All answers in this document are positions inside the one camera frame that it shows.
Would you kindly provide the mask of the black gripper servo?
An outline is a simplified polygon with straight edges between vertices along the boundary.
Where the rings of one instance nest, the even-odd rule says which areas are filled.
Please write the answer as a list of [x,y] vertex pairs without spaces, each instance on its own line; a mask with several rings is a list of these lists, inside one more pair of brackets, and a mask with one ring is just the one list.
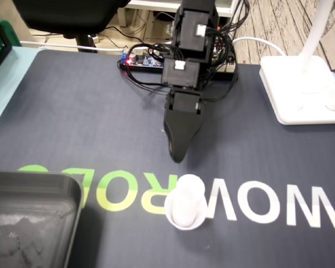
[[175,163],[181,163],[189,145],[203,124],[202,92],[172,89],[167,95],[164,130],[169,154]]

